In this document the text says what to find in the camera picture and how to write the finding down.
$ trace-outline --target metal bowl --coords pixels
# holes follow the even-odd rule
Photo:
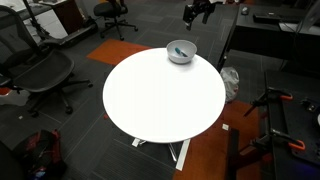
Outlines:
[[[176,40],[167,45],[167,52],[172,62],[185,64],[192,60],[197,52],[197,46],[190,41]]]

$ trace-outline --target chair wheel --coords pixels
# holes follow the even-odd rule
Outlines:
[[[67,114],[72,114],[72,112],[73,112],[72,107],[69,106],[69,107],[66,108],[66,113]]]
[[[31,117],[38,117],[39,116],[39,112],[38,111],[29,111]]]

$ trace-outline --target chair base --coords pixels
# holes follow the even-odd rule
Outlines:
[[[113,18],[113,19],[114,19],[114,22],[106,22],[105,23],[106,28],[100,32],[101,38],[104,38],[104,33],[113,27],[117,28],[117,31],[118,31],[118,34],[120,36],[121,41],[123,41],[124,38],[123,38],[122,33],[120,31],[120,26],[133,27],[134,31],[138,31],[137,26],[128,24],[128,22],[125,19],[123,19],[121,21],[118,21],[117,18]]]
[[[52,89],[51,91],[47,91],[44,93],[39,94],[36,102],[32,105],[32,107],[28,110],[28,112],[30,113],[30,115],[32,117],[37,117],[39,116],[39,108],[43,102],[44,99],[46,99],[49,95],[51,95],[54,92],[57,92],[58,95],[61,97],[61,99],[63,100],[63,103],[66,107],[65,113],[67,114],[72,114],[73,112],[73,108],[70,106],[70,103],[68,102],[65,93],[63,92],[62,88],[67,87],[67,86],[71,86],[74,84],[83,84],[86,83],[88,85],[89,88],[93,87],[93,84],[91,83],[90,80],[85,79],[85,80],[81,80],[81,81],[68,81],[68,79],[61,84],[61,86],[58,86],[55,89]]]

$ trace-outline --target table top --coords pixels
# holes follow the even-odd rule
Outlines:
[[[244,7],[249,8],[248,15],[242,15],[241,10]],[[260,30],[276,31],[279,32],[280,28],[278,24],[264,24],[264,23],[255,23],[253,20],[253,15],[255,13],[274,13],[283,16],[304,16],[306,14],[305,10],[286,8],[286,7],[273,7],[273,6],[258,6],[250,4],[240,4],[238,16],[237,16],[237,26],[254,28]]]
[[[283,72],[267,71],[266,86],[283,89],[292,93],[294,98],[292,103],[299,103],[296,101],[300,101],[303,97],[320,98],[320,80],[314,78],[307,78]],[[286,121],[293,120],[285,119],[286,117],[283,108],[286,103],[289,102],[268,103],[270,127],[284,133],[288,133]],[[308,129],[304,132],[303,137],[308,136],[308,133],[310,133],[311,130],[312,129]],[[280,140],[273,139],[272,147],[276,179],[319,179],[320,166],[293,156],[290,149],[286,148]]]
[[[225,104],[220,74],[202,57],[168,59],[166,48],[136,53],[118,64],[103,89],[110,119],[129,135],[155,143],[192,138],[208,129]]]

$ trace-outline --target floor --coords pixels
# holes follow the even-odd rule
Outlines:
[[[184,6],[191,1],[130,0],[127,1],[127,21],[138,26],[139,31],[121,28],[125,41],[150,47],[165,47],[170,41],[185,39],[198,47],[197,54],[216,66],[222,48],[237,12],[237,6],[218,6],[203,24],[202,14],[194,21],[191,31],[182,21]],[[103,27],[102,19],[97,20]],[[75,61],[74,79],[90,79],[93,88],[77,85],[65,89],[74,112],[64,113],[63,102],[52,95],[40,110],[40,116],[32,118],[26,106],[2,105],[0,108],[0,140],[9,148],[28,135],[46,129],[58,129],[61,133],[61,152],[69,168],[64,179],[171,179],[175,164],[167,148],[147,144],[140,148],[131,146],[132,137],[121,132],[109,119],[104,118],[102,88],[111,65],[86,58],[108,38],[118,39],[115,29],[101,39],[93,34],[70,48],[62,51]],[[264,71],[277,70],[281,61],[238,51],[231,51],[225,66],[234,67],[239,73],[239,92],[236,97],[250,102],[264,88]],[[121,157],[118,152],[126,153]],[[123,167],[148,167],[150,170],[139,176],[136,168],[125,171]]]

